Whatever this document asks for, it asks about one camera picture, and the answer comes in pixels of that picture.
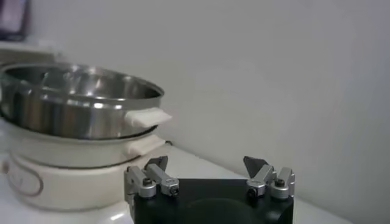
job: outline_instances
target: circular opening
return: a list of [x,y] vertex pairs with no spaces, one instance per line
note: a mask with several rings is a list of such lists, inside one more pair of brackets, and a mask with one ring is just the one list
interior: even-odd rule
[[11,65],[3,73],[23,84],[96,99],[150,99],[163,90],[138,77],[85,65]]

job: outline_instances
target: white wall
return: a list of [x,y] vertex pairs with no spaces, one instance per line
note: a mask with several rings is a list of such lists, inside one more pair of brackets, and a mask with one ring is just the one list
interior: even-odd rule
[[390,222],[390,1],[33,2],[33,40],[161,85],[177,146],[292,167],[298,196]]

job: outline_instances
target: black device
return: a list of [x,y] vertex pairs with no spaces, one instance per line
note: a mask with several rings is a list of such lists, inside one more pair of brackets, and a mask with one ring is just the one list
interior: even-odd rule
[[265,160],[244,157],[249,180],[176,179],[168,157],[124,172],[126,200],[135,224],[292,224],[295,175]]

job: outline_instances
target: metal bracket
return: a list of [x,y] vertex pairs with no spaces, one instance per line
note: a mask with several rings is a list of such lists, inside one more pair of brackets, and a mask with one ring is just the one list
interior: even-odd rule
[[179,180],[170,177],[156,164],[150,164],[146,167],[146,175],[161,186],[161,192],[170,197],[179,195]]
[[294,196],[295,174],[292,169],[283,167],[276,180],[271,183],[271,196],[277,199],[286,199]]
[[151,198],[156,194],[156,183],[148,178],[138,166],[130,166],[124,173],[127,195],[138,194]]
[[266,186],[269,181],[276,176],[274,167],[270,165],[263,165],[260,171],[252,178],[247,180],[247,195],[249,198],[258,198],[265,194]]

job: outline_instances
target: black plastic base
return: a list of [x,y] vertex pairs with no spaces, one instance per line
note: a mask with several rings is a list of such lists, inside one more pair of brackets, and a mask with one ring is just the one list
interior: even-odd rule
[[135,224],[292,224],[294,200],[274,200],[269,192],[252,201],[246,180],[179,179],[180,194],[150,199],[135,196]]

